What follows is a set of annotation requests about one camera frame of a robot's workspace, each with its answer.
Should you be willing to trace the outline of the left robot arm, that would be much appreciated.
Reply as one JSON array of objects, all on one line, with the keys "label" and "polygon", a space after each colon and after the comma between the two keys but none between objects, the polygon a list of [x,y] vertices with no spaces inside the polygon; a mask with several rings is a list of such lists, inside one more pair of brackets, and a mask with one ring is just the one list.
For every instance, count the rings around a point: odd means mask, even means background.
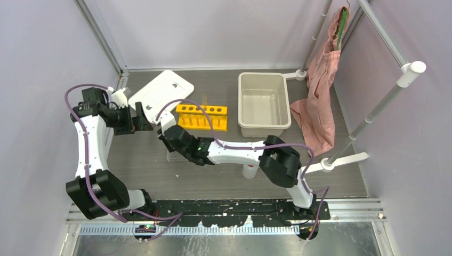
[{"label": "left robot arm", "polygon": [[128,88],[114,90],[94,84],[79,85],[82,101],[71,106],[69,89],[64,96],[78,136],[78,165],[75,179],[66,183],[66,192],[85,218],[111,215],[121,222],[149,220],[156,207],[144,189],[129,190],[112,172],[104,137],[151,131],[140,102],[129,105]]}]

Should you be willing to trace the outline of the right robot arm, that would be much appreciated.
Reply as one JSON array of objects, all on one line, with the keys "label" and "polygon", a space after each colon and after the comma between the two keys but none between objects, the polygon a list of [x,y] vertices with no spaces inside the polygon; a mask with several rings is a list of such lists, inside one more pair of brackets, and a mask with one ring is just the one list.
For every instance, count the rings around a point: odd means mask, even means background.
[{"label": "right robot arm", "polygon": [[317,197],[304,178],[308,168],[302,166],[294,143],[285,143],[274,135],[258,142],[197,138],[179,125],[161,128],[157,133],[169,152],[176,151],[196,165],[241,164],[250,170],[250,174],[245,175],[248,179],[261,169],[274,185],[287,189],[302,219],[311,218],[317,211]]}]

